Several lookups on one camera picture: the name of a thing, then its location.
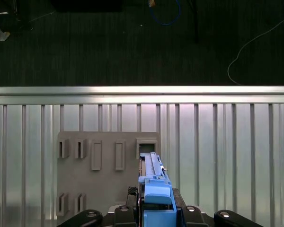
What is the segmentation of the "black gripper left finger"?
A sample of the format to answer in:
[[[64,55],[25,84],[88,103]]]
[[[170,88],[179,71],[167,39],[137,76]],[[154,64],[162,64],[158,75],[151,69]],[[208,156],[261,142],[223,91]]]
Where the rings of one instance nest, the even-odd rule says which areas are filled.
[[[138,188],[128,187],[125,205],[118,205],[112,212],[103,215],[97,210],[84,210],[67,221],[60,227],[137,227],[137,198]]]

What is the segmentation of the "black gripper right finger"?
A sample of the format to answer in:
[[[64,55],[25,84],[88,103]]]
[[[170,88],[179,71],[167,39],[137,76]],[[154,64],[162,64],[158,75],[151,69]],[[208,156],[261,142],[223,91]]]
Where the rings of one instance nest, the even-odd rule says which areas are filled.
[[[219,210],[213,217],[198,207],[186,205],[179,189],[173,189],[178,227],[259,227],[259,224],[231,210]]]

